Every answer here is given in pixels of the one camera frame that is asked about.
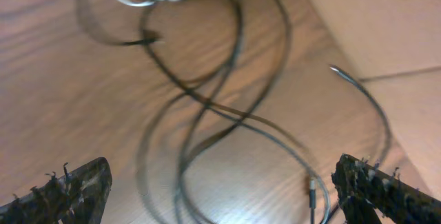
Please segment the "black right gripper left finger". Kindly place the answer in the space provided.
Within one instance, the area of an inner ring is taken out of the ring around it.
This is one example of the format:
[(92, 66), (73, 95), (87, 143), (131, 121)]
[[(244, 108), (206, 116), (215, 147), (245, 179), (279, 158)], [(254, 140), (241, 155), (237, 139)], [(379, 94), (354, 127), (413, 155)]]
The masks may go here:
[(98, 157), (64, 175), (54, 172), (42, 187), (1, 206), (1, 224), (85, 223), (100, 224), (112, 186), (106, 158)]

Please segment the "brown cardboard side panel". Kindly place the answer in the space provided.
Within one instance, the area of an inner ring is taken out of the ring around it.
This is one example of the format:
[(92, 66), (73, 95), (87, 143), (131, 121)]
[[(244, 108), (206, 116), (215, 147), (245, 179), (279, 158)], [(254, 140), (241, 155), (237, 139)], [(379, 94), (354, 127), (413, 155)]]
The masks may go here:
[(440, 195), (440, 0), (311, 0)]

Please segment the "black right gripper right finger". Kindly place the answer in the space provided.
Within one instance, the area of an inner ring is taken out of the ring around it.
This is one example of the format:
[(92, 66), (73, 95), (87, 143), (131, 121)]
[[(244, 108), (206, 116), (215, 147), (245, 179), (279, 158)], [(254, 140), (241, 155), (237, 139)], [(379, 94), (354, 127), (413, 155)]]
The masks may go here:
[(394, 223), (440, 224), (439, 200), (351, 155), (340, 157), (331, 178), (348, 223), (379, 223), (379, 210)]

